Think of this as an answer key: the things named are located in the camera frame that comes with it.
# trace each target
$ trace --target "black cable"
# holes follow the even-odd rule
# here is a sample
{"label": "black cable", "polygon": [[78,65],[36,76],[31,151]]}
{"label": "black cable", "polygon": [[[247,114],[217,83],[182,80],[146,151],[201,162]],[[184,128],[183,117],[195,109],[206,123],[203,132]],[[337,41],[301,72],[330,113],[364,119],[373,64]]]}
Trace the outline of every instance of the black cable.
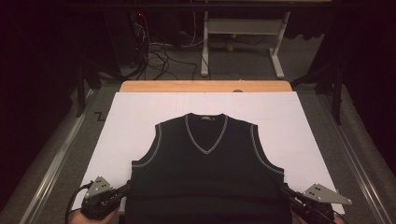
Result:
{"label": "black cable", "polygon": [[155,42],[155,43],[151,43],[150,45],[151,45],[151,46],[159,46],[160,48],[159,48],[159,49],[156,49],[156,51],[161,51],[163,48],[165,48],[165,43],[164,43],[164,42],[162,42],[161,44]]}
{"label": "black cable", "polygon": [[348,224],[347,220],[343,218],[343,216],[341,216],[339,213],[337,213],[336,211],[334,211],[334,213],[339,216],[341,218],[341,220],[343,220],[344,224]]}
{"label": "black cable", "polygon": [[147,67],[148,67],[148,60],[147,60],[147,56],[142,60],[142,62],[141,62],[142,64],[143,64],[143,66],[142,66],[142,69],[140,69],[140,71],[137,73],[137,74],[135,74],[134,76],[136,76],[136,79],[135,80],[138,80],[139,78],[140,78],[140,76],[143,74],[143,73],[145,73],[146,72],[146,69],[147,69]]}
{"label": "black cable", "polygon": [[[257,41],[257,42],[253,42],[253,43],[250,43],[250,42],[247,42],[247,41],[238,40],[238,39],[240,39],[242,37],[253,37],[253,36],[254,37],[260,37],[260,40]],[[241,44],[247,44],[247,45],[258,45],[264,40],[265,37],[267,37],[267,35],[238,35],[236,38],[228,37],[227,35],[210,35],[209,40],[213,40],[213,39],[216,39],[216,38],[223,39],[225,41],[225,43],[224,43],[225,45],[222,48],[210,47],[210,46],[209,47],[212,48],[212,49],[225,49],[227,47],[228,41],[241,43]]]}
{"label": "black cable", "polygon": [[331,224],[336,224],[333,220],[329,219],[328,217],[326,217],[323,213],[321,213],[318,209],[314,208],[314,207],[310,207],[310,209],[312,209],[312,211],[314,211],[317,215],[320,215],[321,217],[325,218],[326,220],[329,221],[329,223]]}
{"label": "black cable", "polygon": [[155,70],[161,71],[161,73],[159,75],[157,75],[153,80],[157,80],[160,76],[165,74],[167,72],[167,70],[169,69],[169,59],[166,58],[166,57],[160,56],[158,53],[163,53],[163,52],[155,50],[155,51],[150,53],[150,54],[156,55],[157,57],[152,57],[152,58],[149,59],[149,61],[152,60],[152,59],[160,59],[163,62],[163,63],[158,64],[158,65],[157,64],[156,65],[148,64],[148,67],[150,67],[151,69],[155,69]]}
{"label": "black cable", "polygon": [[165,48],[165,47],[163,47],[163,52],[164,52],[164,54],[168,57],[169,60],[171,60],[171,61],[173,61],[173,62],[175,62],[175,63],[184,63],[184,64],[193,65],[193,66],[194,66],[194,70],[192,71],[191,80],[194,80],[194,75],[195,75],[195,71],[196,71],[197,68],[198,68],[198,64],[196,64],[196,63],[185,63],[185,62],[178,61],[178,60],[176,60],[176,59],[171,58],[171,57],[168,55],[168,53],[166,53],[166,48]]}
{"label": "black cable", "polygon": [[170,75],[172,75],[176,80],[179,80],[178,77],[177,77],[175,74],[173,74],[173,73],[171,73],[171,72],[168,72],[168,71],[161,72],[161,73],[160,73],[158,76],[156,76],[153,80],[158,80],[158,78],[159,78],[160,76],[162,76],[163,74],[170,74]]}
{"label": "black cable", "polygon": [[133,72],[131,72],[125,76],[126,77],[134,77],[134,76],[140,74],[144,69],[146,69],[147,66],[148,66],[148,64],[146,63],[146,60],[142,60],[142,62],[140,62],[138,67]]}
{"label": "black cable", "polygon": [[74,191],[74,193],[72,194],[72,196],[69,199],[69,203],[67,204],[66,212],[64,214],[64,223],[65,224],[69,224],[69,215],[78,210],[78,209],[71,210],[73,202],[76,199],[76,196],[78,195],[78,193],[80,191],[82,191],[83,189],[89,189],[92,184],[93,184],[93,181],[91,181],[91,183],[89,183],[89,184],[79,187],[77,190]]}
{"label": "black cable", "polygon": [[148,66],[146,67],[145,71],[143,72],[143,79],[146,80],[146,72],[147,72],[147,70],[148,70],[147,68],[149,67],[149,55],[146,53],[145,56],[146,56],[146,62],[147,62],[147,64],[148,64]]}

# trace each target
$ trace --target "white trim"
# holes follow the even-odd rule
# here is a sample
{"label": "white trim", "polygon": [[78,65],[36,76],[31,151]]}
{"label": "white trim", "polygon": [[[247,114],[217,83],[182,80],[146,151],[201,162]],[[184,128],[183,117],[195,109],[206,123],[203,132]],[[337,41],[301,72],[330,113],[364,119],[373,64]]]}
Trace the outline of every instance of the white trim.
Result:
{"label": "white trim", "polygon": [[192,136],[191,130],[190,130],[190,126],[189,126],[189,115],[185,116],[185,121],[186,121],[186,128],[187,128],[187,132],[189,133],[190,139],[191,141],[194,143],[194,145],[203,153],[205,153],[206,155],[209,154],[210,152],[212,152],[216,146],[219,144],[222,136],[224,135],[225,129],[227,127],[227,121],[228,121],[228,117],[226,115],[224,115],[224,125],[223,125],[223,129],[221,130],[221,134],[218,138],[218,140],[216,141],[215,145],[213,145],[212,148],[210,148],[208,151],[204,150],[203,148],[201,148],[196,142],[194,137]]}
{"label": "white trim", "polygon": [[256,141],[254,140],[254,134],[253,134],[253,133],[254,133],[254,130],[253,130],[253,127],[254,127],[254,125],[253,125],[253,124],[250,124],[251,141],[252,141],[252,143],[253,143],[254,152],[256,153],[257,158],[258,158],[259,161],[260,161],[266,168],[268,168],[269,170],[271,170],[271,171],[273,171],[273,172],[275,172],[275,173],[277,173],[277,174],[283,175],[283,172],[278,171],[277,169],[272,168],[270,165],[268,165],[267,163],[265,163],[265,161],[263,161],[262,158],[260,157],[259,151],[257,150],[257,147],[256,147]]}
{"label": "white trim", "polygon": [[133,171],[134,171],[134,167],[143,167],[143,166],[148,165],[148,164],[154,159],[155,155],[157,155],[158,148],[160,148],[161,139],[162,139],[162,137],[163,137],[163,131],[162,131],[162,128],[161,128],[161,123],[158,124],[158,135],[159,135],[159,136],[158,136],[157,147],[155,148],[155,151],[154,151],[154,153],[152,154],[152,156],[149,158],[148,161],[146,161],[146,162],[143,163],[143,164],[132,165]]}

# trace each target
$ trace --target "white stand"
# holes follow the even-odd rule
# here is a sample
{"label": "white stand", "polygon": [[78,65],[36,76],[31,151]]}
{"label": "white stand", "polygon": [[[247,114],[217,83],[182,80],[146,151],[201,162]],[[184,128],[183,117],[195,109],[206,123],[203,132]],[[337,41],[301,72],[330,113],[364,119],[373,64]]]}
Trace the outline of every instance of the white stand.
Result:
{"label": "white stand", "polygon": [[209,49],[207,47],[208,34],[241,34],[241,35],[277,35],[276,45],[269,49],[276,76],[285,78],[277,53],[285,34],[290,12],[285,12],[283,20],[234,20],[234,19],[209,19],[205,12],[204,22],[204,47],[202,50],[201,75],[209,74]]}

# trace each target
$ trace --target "white paper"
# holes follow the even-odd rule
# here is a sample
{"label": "white paper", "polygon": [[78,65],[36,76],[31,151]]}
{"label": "white paper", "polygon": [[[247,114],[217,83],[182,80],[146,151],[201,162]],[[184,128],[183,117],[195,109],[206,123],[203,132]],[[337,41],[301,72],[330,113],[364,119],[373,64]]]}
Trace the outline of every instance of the white paper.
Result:
{"label": "white paper", "polygon": [[[131,177],[131,161],[143,157],[154,126],[188,113],[226,114],[259,125],[265,155],[285,169],[285,182],[303,192],[314,183],[335,191],[296,92],[118,92],[81,183],[97,176],[119,188]],[[81,205],[81,192],[73,208]],[[341,205],[333,209],[341,214]]]}

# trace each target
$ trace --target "white table leg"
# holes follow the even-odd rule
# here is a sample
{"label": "white table leg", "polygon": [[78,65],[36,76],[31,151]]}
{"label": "white table leg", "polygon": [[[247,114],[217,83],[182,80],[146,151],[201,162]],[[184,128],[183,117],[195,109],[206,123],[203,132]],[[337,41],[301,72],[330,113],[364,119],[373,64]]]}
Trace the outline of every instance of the white table leg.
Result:
{"label": "white table leg", "polygon": [[286,26],[288,25],[289,15],[290,15],[290,12],[285,12],[285,14],[283,16],[282,24],[280,25],[279,32],[277,34],[276,45],[273,49],[269,49],[270,55],[271,55],[271,60],[273,62],[274,68],[275,68],[276,76],[279,79],[285,78],[285,75],[283,74],[282,67],[280,66],[280,62],[279,62],[279,58],[277,57],[277,53],[279,51],[280,44],[283,39],[283,34],[285,34]]}
{"label": "white table leg", "polygon": [[207,20],[208,20],[208,12],[205,12],[205,21],[204,21],[204,47],[202,49],[202,60],[201,60],[201,76],[207,77],[209,75],[209,48],[207,47]]}

